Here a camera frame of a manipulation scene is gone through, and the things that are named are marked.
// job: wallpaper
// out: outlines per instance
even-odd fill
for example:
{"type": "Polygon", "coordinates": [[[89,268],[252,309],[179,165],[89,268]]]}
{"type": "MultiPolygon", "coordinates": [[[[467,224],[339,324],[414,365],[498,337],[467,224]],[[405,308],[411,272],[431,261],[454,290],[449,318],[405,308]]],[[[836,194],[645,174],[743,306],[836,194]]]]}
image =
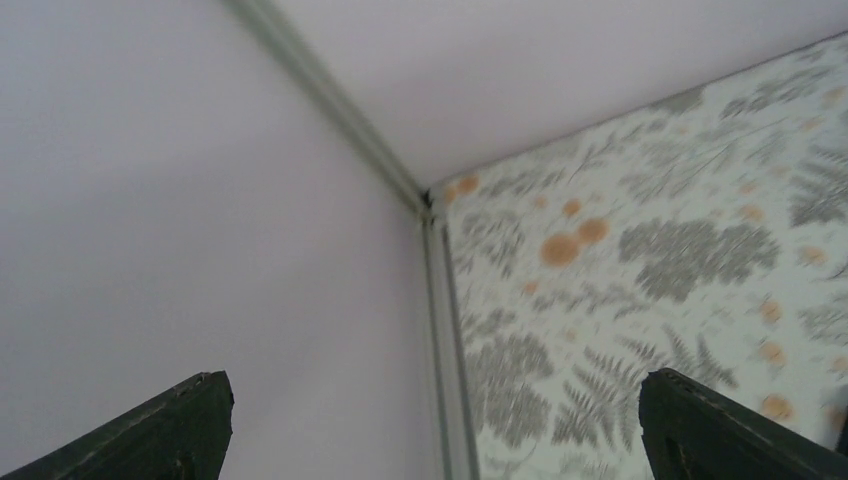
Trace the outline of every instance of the wallpaper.
{"type": "Polygon", "coordinates": [[[664,366],[835,445],[846,93],[842,36],[442,186],[484,478],[652,478],[664,366]]]}

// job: fern pattern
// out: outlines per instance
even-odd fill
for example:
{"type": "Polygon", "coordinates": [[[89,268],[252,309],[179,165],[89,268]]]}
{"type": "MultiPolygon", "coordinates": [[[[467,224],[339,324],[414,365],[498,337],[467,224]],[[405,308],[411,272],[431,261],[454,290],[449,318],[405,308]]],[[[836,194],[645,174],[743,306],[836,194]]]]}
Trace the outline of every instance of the fern pattern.
{"type": "Polygon", "coordinates": [[[430,192],[481,478],[652,478],[638,394],[662,367],[834,437],[825,393],[848,376],[846,45],[430,192]]]}
{"type": "Polygon", "coordinates": [[[848,146],[810,147],[811,158],[801,162],[792,183],[792,226],[848,220],[848,146]]]}
{"type": "Polygon", "coordinates": [[[800,317],[811,339],[840,347],[848,346],[848,292],[834,295],[826,305],[802,310],[800,317]]]}
{"type": "Polygon", "coordinates": [[[557,290],[539,295],[533,299],[531,308],[536,313],[542,313],[555,306],[560,307],[563,313],[581,309],[587,315],[593,315],[599,309],[609,309],[613,320],[645,312],[652,307],[651,303],[640,299],[620,284],[612,283],[605,290],[601,290],[595,285],[583,283],[576,292],[557,290]]]}
{"type": "Polygon", "coordinates": [[[659,368],[673,368],[710,388],[739,386],[733,370],[718,363],[702,335],[698,335],[693,349],[669,325],[663,325],[662,330],[668,337],[666,350],[628,337],[616,339],[638,363],[626,357],[604,355],[589,347],[583,351],[588,368],[574,365],[576,381],[563,384],[570,402],[559,405],[552,443],[586,443],[598,447],[603,442],[613,450],[623,447],[632,451],[639,386],[648,372],[659,368]]]}

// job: white ceiling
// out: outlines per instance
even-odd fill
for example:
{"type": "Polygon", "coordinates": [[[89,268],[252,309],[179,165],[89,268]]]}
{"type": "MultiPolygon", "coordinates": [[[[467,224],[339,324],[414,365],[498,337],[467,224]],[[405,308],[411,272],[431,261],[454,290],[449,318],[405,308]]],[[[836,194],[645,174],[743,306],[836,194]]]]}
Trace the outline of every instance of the white ceiling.
{"type": "Polygon", "coordinates": [[[425,186],[848,29],[845,0],[276,0],[425,186]]]}

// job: orange dot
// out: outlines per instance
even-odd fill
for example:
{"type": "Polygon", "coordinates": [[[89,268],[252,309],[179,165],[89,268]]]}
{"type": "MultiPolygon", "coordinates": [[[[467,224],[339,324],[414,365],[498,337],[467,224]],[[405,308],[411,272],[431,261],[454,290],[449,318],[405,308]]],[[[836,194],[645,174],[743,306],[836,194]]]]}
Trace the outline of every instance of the orange dot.
{"type": "Polygon", "coordinates": [[[522,288],[524,293],[526,293],[527,295],[533,295],[534,293],[536,293],[536,290],[538,290],[538,289],[539,289],[539,282],[527,282],[527,283],[524,284],[524,287],[522,288]]]}
{"type": "Polygon", "coordinates": [[[836,87],[828,90],[822,95],[822,99],[824,99],[825,103],[833,105],[834,103],[842,100],[842,97],[845,96],[845,87],[836,87]]]}
{"type": "Polygon", "coordinates": [[[609,224],[603,218],[590,218],[580,224],[577,235],[582,243],[598,243],[609,233],[609,224]]]}
{"type": "Polygon", "coordinates": [[[802,247],[799,255],[807,265],[824,265],[827,262],[827,253],[819,247],[802,247]]]}
{"type": "Polygon", "coordinates": [[[783,354],[783,349],[780,348],[780,345],[774,342],[763,342],[763,344],[760,345],[759,354],[770,364],[776,367],[786,365],[786,355],[783,354]]]}
{"type": "Polygon", "coordinates": [[[760,314],[766,323],[775,323],[783,317],[783,309],[777,300],[766,300],[760,305],[760,314]]]}
{"type": "Polygon", "coordinates": [[[571,235],[559,233],[545,240],[539,251],[542,263],[549,267],[565,267],[580,254],[580,244],[571,235]]]}
{"type": "Polygon", "coordinates": [[[456,200],[456,188],[450,186],[445,189],[445,205],[450,205],[456,200]]]}
{"type": "Polygon", "coordinates": [[[745,205],[739,209],[739,215],[745,220],[752,222],[761,222],[764,218],[766,218],[766,214],[763,212],[763,209],[756,205],[745,205]]]}
{"type": "Polygon", "coordinates": [[[749,183],[746,183],[745,185],[742,185],[741,187],[739,187],[739,193],[741,193],[742,195],[748,195],[748,194],[754,193],[754,190],[756,190],[756,189],[757,189],[757,184],[754,183],[754,182],[749,182],[749,183]]]}
{"type": "Polygon", "coordinates": [[[822,123],[824,123],[824,120],[822,120],[821,118],[811,118],[801,124],[801,130],[809,132],[810,130],[818,128],[818,126],[822,123]]]}
{"type": "Polygon", "coordinates": [[[468,177],[463,178],[459,181],[456,186],[456,191],[460,195],[468,195],[469,193],[477,190],[477,187],[480,186],[480,177],[477,175],[470,175],[468,177]]]}
{"type": "Polygon", "coordinates": [[[833,372],[848,373],[848,357],[844,355],[836,357],[830,366],[830,370],[833,372]]]}
{"type": "Polygon", "coordinates": [[[562,207],[562,213],[567,217],[573,217],[577,215],[577,212],[580,211],[580,207],[583,205],[580,203],[580,200],[573,198],[567,202],[565,202],[565,206],[562,207]]]}
{"type": "Polygon", "coordinates": [[[772,420],[784,421],[791,420],[795,416],[795,409],[792,408],[789,400],[773,393],[763,400],[760,413],[772,420]]]}

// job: gray fern leaf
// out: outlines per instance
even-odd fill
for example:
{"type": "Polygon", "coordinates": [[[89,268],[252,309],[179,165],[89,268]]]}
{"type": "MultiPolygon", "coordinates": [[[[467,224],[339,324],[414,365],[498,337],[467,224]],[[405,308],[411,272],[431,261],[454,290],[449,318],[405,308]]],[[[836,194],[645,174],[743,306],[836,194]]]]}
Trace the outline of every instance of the gray fern leaf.
{"type": "Polygon", "coordinates": [[[829,277],[824,280],[843,280],[848,278],[848,258],[842,262],[842,265],[836,268],[829,277]]]}
{"type": "Polygon", "coordinates": [[[721,382],[731,388],[739,388],[739,383],[736,377],[733,376],[733,370],[730,368],[722,368],[718,361],[713,357],[707,342],[702,335],[698,335],[698,368],[697,378],[704,385],[715,388],[721,382]]]}
{"type": "Polygon", "coordinates": [[[517,214],[472,213],[463,219],[460,231],[461,235],[452,244],[455,269],[470,270],[474,258],[481,256],[499,268],[503,278],[512,275],[516,255],[525,241],[517,214]]]}
{"type": "Polygon", "coordinates": [[[662,330],[668,337],[669,344],[671,345],[671,353],[669,355],[671,363],[666,366],[674,368],[684,375],[692,376],[692,374],[695,373],[696,365],[695,356],[692,355],[692,351],[686,347],[686,344],[683,343],[683,340],[674,332],[674,330],[671,329],[671,327],[663,325],[662,330]]]}
{"type": "Polygon", "coordinates": [[[721,118],[756,113],[774,104],[813,95],[819,89],[819,81],[832,72],[832,67],[811,67],[765,81],[750,97],[731,100],[721,112],[721,118]]]}
{"type": "Polygon", "coordinates": [[[742,224],[718,231],[709,220],[655,219],[625,230],[619,240],[621,262],[646,262],[636,277],[645,294],[677,303],[698,285],[742,283],[755,267],[772,269],[779,252],[768,230],[742,224]]]}
{"type": "Polygon", "coordinates": [[[502,308],[496,308],[489,312],[489,316],[486,318],[486,320],[473,325],[469,325],[467,329],[464,329],[468,332],[469,338],[467,340],[464,339],[463,342],[470,343],[475,338],[488,337],[494,335],[507,325],[515,323],[515,319],[515,312],[509,312],[502,308]]]}
{"type": "Polygon", "coordinates": [[[617,132],[613,131],[609,134],[605,142],[590,145],[589,148],[586,149],[586,153],[583,154],[583,158],[580,160],[577,168],[575,168],[571,173],[571,176],[568,177],[568,181],[566,183],[571,183],[571,181],[574,180],[574,177],[582,171],[603,166],[605,164],[605,161],[603,160],[604,155],[621,153],[624,151],[625,146],[631,145],[639,140],[644,130],[645,125],[637,125],[620,138],[617,136],[617,132]]]}
{"type": "MultiPolygon", "coordinates": [[[[656,144],[650,149],[659,148],[656,144]]],[[[738,158],[738,141],[691,154],[691,148],[669,143],[648,162],[651,170],[623,176],[618,184],[626,187],[640,204],[659,197],[677,198],[692,187],[704,171],[724,171],[738,158]]]]}
{"type": "Polygon", "coordinates": [[[802,175],[792,179],[792,226],[848,221],[848,146],[810,147],[812,158],[801,162],[802,175]]]}
{"type": "Polygon", "coordinates": [[[560,460],[560,474],[568,475],[563,478],[578,478],[581,480],[616,480],[618,469],[613,465],[591,461],[585,455],[566,455],[560,460]]]}
{"type": "Polygon", "coordinates": [[[564,175],[563,171],[551,172],[544,168],[524,171],[512,177],[502,177],[484,186],[478,195],[486,198],[497,198],[504,194],[520,197],[556,185],[564,175]]]}
{"type": "Polygon", "coordinates": [[[739,132],[748,129],[751,126],[749,122],[739,119],[724,120],[714,128],[704,130],[697,134],[695,138],[699,142],[716,142],[723,140],[731,135],[738,135],[739,132]]]}
{"type": "Polygon", "coordinates": [[[663,325],[662,329],[669,341],[665,352],[647,342],[616,338],[616,343],[635,354],[635,363],[601,355],[589,347],[583,350],[590,368],[574,365],[576,381],[563,383],[568,404],[559,406],[551,439],[554,444],[585,442],[597,447],[603,438],[612,450],[623,447],[632,451],[638,429],[640,384],[648,372],[659,368],[674,368],[711,388],[719,384],[738,386],[733,370],[719,364],[702,336],[693,349],[670,326],[663,325]]]}
{"type": "Polygon", "coordinates": [[[606,290],[584,283],[577,292],[558,290],[539,295],[533,299],[531,308],[536,313],[542,313],[555,305],[562,307],[565,313],[571,313],[582,308],[587,315],[593,315],[601,308],[611,308],[613,309],[613,320],[619,320],[651,308],[650,303],[645,302],[633,292],[616,283],[608,285],[606,290]]]}
{"type": "Polygon", "coordinates": [[[530,383],[553,375],[547,349],[533,335],[495,335],[465,356],[468,398],[474,430],[488,426],[508,447],[547,430],[550,402],[530,383]]]}
{"type": "Polygon", "coordinates": [[[826,305],[801,310],[800,317],[811,339],[848,346],[848,292],[835,295],[826,305]]]}
{"type": "Polygon", "coordinates": [[[786,149],[786,132],[776,130],[769,134],[745,160],[756,161],[759,165],[767,165],[786,149]]]}

